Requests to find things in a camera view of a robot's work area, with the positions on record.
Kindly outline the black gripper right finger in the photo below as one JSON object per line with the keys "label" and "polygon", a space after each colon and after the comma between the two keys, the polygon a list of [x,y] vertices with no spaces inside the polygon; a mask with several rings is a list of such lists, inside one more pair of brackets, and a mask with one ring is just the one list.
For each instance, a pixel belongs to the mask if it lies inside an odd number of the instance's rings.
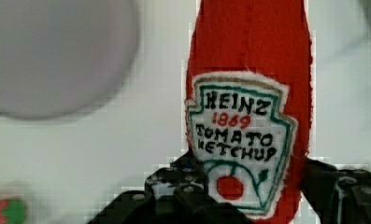
{"label": "black gripper right finger", "polygon": [[371,172],[307,159],[301,190],[321,224],[371,224]]}

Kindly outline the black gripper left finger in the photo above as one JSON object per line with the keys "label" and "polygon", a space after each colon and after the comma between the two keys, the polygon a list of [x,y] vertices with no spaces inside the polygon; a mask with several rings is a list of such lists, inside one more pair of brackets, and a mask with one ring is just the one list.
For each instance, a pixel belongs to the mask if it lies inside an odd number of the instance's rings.
{"label": "black gripper left finger", "polygon": [[207,193],[201,163],[189,152],[121,193],[87,224],[253,224],[229,203]]}

